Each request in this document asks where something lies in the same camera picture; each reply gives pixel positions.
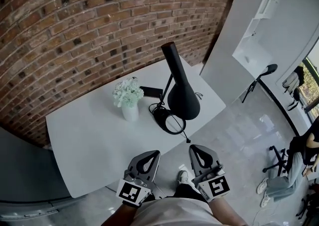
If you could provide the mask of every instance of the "white shirt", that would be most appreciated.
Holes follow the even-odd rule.
[[[166,198],[145,202],[131,226],[220,226],[208,204],[194,199]]]

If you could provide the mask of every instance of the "white vase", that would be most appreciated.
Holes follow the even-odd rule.
[[[139,108],[137,104],[132,108],[122,105],[122,112],[127,121],[136,121],[139,118]]]

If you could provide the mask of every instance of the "brick wall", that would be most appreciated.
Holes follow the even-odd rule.
[[[201,62],[229,0],[0,0],[0,122],[39,146],[45,116],[163,59]]]

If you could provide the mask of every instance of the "gray pants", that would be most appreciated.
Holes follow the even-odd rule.
[[[278,176],[268,180],[267,195],[274,198],[274,202],[276,202],[295,193],[302,182],[304,168],[305,165],[301,153],[295,153],[293,165],[288,176]]]

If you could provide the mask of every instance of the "person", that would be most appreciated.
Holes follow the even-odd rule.
[[[187,171],[177,176],[173,197],[143,202],[140,208],[121,205],[102,226],[247,226],[225,199],[207,202],[188,181]]]
[[[311,159],[316,156],[311,167]],[[267,177],[258,185],[257,194],[264,192],[260,206],[264,208],[271,199],[277,202],[286,198],[300,186],[303,177],[311,174],[319,162],[319,117],[312,123],[307,132],[294,137],[290,143],[289,156],[287,161],[287,176]]]

